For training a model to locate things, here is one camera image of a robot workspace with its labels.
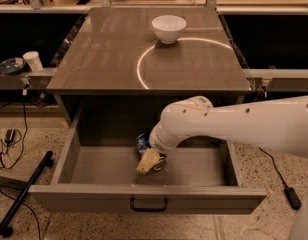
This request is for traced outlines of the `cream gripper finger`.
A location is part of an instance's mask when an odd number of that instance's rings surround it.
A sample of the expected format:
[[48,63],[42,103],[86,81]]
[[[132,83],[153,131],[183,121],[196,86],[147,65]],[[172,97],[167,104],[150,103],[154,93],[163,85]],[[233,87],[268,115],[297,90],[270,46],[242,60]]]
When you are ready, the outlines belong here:
[[139,175],[146,175],[148,172],[156,170],[160,159],[160,154],[157,151],[154,149],[147,149],[138,163],[136,172]]

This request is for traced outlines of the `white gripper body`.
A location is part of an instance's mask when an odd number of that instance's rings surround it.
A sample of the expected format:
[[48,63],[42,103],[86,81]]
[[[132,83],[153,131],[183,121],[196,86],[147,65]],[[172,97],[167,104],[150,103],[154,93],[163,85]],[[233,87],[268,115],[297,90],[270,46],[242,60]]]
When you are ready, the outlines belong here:
[[170,153],[183,140],[183,137],[174,136],[165,130],[161,123],[158,123],[154,126],[149,137],[151,147],[160,154]]

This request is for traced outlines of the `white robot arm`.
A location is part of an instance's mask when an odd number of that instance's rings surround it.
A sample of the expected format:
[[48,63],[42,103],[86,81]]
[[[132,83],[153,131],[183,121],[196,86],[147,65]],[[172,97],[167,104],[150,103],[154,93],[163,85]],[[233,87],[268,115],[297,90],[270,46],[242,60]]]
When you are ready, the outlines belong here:
[[166,106],[148,137],[138,170],[145,174],[156,157],[189,138],[209,136],[308,159],[308,96],[213,107],[202,96]]

